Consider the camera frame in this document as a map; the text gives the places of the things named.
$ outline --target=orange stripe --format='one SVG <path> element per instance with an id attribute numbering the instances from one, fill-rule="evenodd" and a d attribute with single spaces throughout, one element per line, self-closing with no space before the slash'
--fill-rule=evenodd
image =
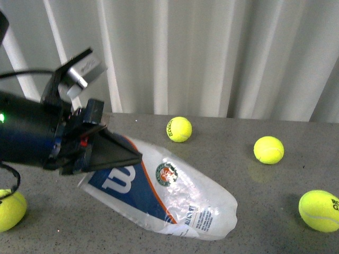
<path id="1" fill-rule="evenodd" d="M 123 136 L 132 146 L 135 150 L 138 151 L 138 148 L 136 147 L 136 145 L 129 139 L 127 138 L 126 136 Z M 164 211 L 166 212 L 167 216 L 171 219 L 171 221 L 174 223 L 174 224 L 177 224 L 177 222 L 175 221 L 175 219 L 173 218 L 173 216 L 170 214 L 170 212 L 168 211 L 168 209 L 165 207 L 164 203 L 162 202 L 162 200 L 160 199 L 160 197 L 158 196 L 157 192 L 155 191 L 154 189 L 154 186 L 149 178 L 149 175 L 147 173 L 147 170 L 146 170 L 146 167 L 144 165 L 144 162 L 141 161 L 141 166 L 142 166 L 142 169 L 144 171 L 144 174 L 147 178 L 147 181 L 148 181 L 148 184 L 150 186 L 150 188 L 152 189 L 152 192 L 153 194 L 155 195 L 156 199 L 158 200 L 159 204 L 161 205 L 161 207 L 164 209 Z"/>

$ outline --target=curtain fold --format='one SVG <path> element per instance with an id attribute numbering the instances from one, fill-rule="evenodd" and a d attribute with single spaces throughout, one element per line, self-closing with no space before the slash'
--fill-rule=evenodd
<path id="1" fill-rule="evenodd" d="M 107 112 L 339 122 L 339 2 L 0 0 L 0 72 L 56 69 L 88 47 Z M 39 100 L 48 76 L 0 81 Z"/>

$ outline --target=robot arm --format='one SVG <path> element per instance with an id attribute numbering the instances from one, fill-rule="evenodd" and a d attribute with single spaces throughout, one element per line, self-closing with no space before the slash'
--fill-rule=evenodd
<path id="1" fill-rule="evenodd" d="M 8 22 L 1 12 L 0 19 L 2 39 Z M 62 175 L 140 163 L 142 155 L 101 123 L 103 102 L 72 111 L 71 99 L 104 70 L 87 49 L 53 72 L 40 103 L 0 92 L 0 161 Z"/>

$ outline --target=yellow tennis ball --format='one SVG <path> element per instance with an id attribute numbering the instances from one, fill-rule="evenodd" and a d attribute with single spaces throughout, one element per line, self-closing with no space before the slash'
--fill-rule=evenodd
<path id="1" fill-rule="evenodd" d="M 0 197 L 8 193 L 11 193 L 10 189 L 0 189 Z M 17 225 L 25 215 L 26 209 L 27 202 L 19 192 L 0 199 L 0 232 L 4 232 Z"/>
<path id="2" fill-rule="evenodd" d="M 284 146 L 275 137 L 265 136 L 254 144 L 255 157 L 264 164 L 276 164 L 284 156 Z"/>
<path id="3" fill-rule="evenodd" d="M 321 232 L 339 229 L 339 198 L 324 190 L 311 190 L 299 201 L 299 213 L 311 228 Z"/>
<path id="4" fill-rule="evenodd" d="M 174 142 L 184 142 L 192 134 L 192 125 L 186 118 L 178 116 L 168 122 L 166 132 Z"/>

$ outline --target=table surface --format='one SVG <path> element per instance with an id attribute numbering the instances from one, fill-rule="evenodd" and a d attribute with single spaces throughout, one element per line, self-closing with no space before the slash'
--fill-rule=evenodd
<path id="1" fill-rule="evenodd" d="M 193 134 L 174 143 L 165 115 L 111 114 L 109 129 L 165 147 L 234 195 L 238 223 L 226 238 L 202 241 L 140 228 L 77 187 L 83 175 L 15 165 L 28 202 L 24 219 L 0 233 L 7 253 L 335 253 L 338 232 L 305 225 L 301 196 L 312 189 L 339 194 L 339 124 L 188 117 Z M 284 158 L 264 165 L 255 141 L 279 138 Z"/>

